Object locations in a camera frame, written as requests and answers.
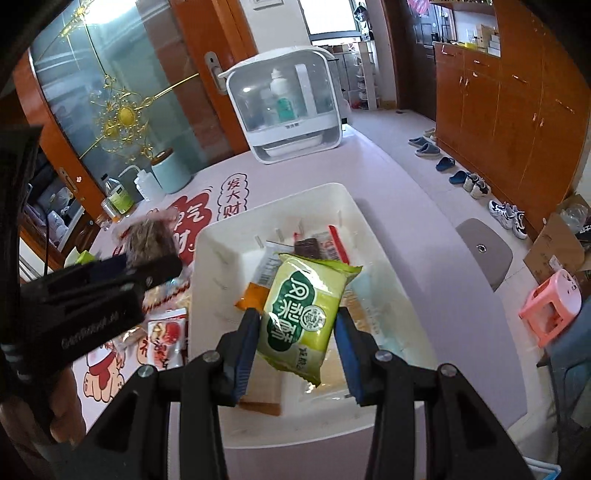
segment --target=screw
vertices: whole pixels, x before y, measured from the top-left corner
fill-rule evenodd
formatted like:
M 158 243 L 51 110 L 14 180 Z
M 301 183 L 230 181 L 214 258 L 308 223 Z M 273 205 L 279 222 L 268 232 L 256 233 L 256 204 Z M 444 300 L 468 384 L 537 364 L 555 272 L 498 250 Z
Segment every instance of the screw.
M 220 360 L 220 354 L 217 353 L 215 350 L 208 350 L 203 354 L 203 360 L 205 363 L 212 364 Z
M 443 364 L 441 366 L 441 373 L 446 377 L 455 377 L 457 374 L 457 368 L 452 364 Z
M 394 357 L 392 353 L 387 350 L 378 350 L 375 352 L 374 356 L 378 362 L 389 362 Z
M 154 367 L 152 365 L 142 365 L 138 370 L 138 375 L 142 378 L 149 377 L 154 373 Z

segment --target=light switch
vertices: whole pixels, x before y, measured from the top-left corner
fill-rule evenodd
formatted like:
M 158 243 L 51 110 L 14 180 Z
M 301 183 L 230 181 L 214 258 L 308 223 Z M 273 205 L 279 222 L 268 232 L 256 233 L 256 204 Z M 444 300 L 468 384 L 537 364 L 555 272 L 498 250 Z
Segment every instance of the light switch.
M 271 7 L 273 5 L 283 5 L 283 0 L 251 0 L 252 9 Z

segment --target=window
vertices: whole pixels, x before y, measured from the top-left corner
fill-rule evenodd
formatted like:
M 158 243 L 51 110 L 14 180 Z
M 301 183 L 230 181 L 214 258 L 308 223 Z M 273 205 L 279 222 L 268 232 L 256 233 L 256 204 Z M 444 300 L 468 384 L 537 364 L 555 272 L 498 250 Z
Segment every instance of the window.
M 300 0 L 310 41 L 360 37 L 349 0 Z

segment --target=red chinese characters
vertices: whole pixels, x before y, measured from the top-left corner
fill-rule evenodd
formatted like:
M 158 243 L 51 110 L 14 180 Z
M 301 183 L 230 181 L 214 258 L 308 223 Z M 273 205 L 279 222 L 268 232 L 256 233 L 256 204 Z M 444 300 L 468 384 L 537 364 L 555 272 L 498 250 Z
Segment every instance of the red chinese characters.
M 202 192 L 191 200 L 182 196 L 171 205 L 178 209 L 174 237 L 178 241 L 178 255 L 185 265 L 193 262 L 197 234 L 212 220 L 212 211 L 207 208 L 208 201 L 208 192 Z

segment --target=sneaker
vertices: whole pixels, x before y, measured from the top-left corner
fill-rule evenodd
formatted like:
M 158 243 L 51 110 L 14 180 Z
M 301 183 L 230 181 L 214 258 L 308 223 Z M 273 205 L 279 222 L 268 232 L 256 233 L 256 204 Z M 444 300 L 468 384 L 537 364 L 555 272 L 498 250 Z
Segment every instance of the sneaker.
M 474 184 L 474 188 L 470 192 L 470 195 L 473 199 L 481 199 L 483 197 L 486 197 L 490 193 L 491 188 L 488 186 L 488 184 L 484 180 L 478 180 Z
M 499 203 L 495 202 L 494 200 L 490 200 L 488 202 L 488 212 L 496 218 L 497 215 L 501 213 L 502 210 L 505 210 L 506 203 Z
M 419 148 L 415 153 L 417 157 L 422 158 L 439 158 L 441 156 L 441 150 L 439 147 L 436 147 L 430 142 L 427 142 L 421 148 Z
M 516 215 L 510 203 L 497 203 L 491 200 L 488 202 L 488 211 L 505 230 L 513 228 Z
M 515 222 L 513 222 L 513 234 L 519 240 L 525 240 L 527 238 L 525 225 L 523 224 L 524 218 L 525 212 L 517 212 L 517 214 L 515 215 Z
M 428 141 L 425 137 L 417 137 L 417 138 L 411 138 L 408 141 L 408 144 L 412 145 L 413 147 L 421 148 L 424 145 L 427 145 Z
M 480 176 L 476 173 L 470 173 L 467 177 L 466 177 L 466 181 L 464 182 L 464 190 L 466 190 L 468 193 L 472 192 L 472 189 L 474 188 L 474 184 L 478 181 L 481 180 Z

